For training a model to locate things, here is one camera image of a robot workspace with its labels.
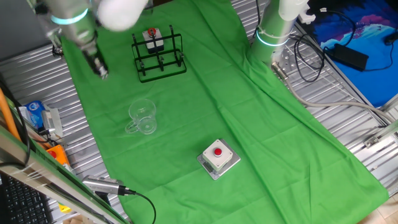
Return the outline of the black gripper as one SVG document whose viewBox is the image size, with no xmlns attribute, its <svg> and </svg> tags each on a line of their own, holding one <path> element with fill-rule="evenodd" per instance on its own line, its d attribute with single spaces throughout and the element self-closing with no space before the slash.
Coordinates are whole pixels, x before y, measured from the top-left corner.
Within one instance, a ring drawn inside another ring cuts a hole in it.
<svg viewBox="0 0 398 224">
<path fill-rule="evenodd" d="M 82 47 L 88 65 L 94 73 L 99 75 L 103 80 L 108 77 L 107 65 L 103 62 L 102 56 L 96 44 L 87 44 Z"/>
</svg>

